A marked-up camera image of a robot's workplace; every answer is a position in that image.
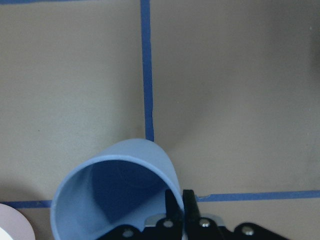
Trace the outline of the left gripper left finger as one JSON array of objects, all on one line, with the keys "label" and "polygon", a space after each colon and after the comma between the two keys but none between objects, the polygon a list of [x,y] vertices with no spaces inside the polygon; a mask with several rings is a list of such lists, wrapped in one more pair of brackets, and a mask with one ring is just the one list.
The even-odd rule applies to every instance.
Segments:
[{"label": "left gripper left finger", "polygon": [[173,225],[181,225],[183,222],[183,211],[170,189],[165,191],[165,219]]}]

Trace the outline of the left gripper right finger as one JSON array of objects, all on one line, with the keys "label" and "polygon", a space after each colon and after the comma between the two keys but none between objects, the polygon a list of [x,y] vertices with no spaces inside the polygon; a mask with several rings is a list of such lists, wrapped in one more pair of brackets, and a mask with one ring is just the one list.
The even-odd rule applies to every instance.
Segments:
[{"label": "left gripper right finger", "polygon": [[184,189],[182,193],[182,200],[184,205],[185,224],[197,224],[200,220],[201,214],[194,191],[191,189]]}]

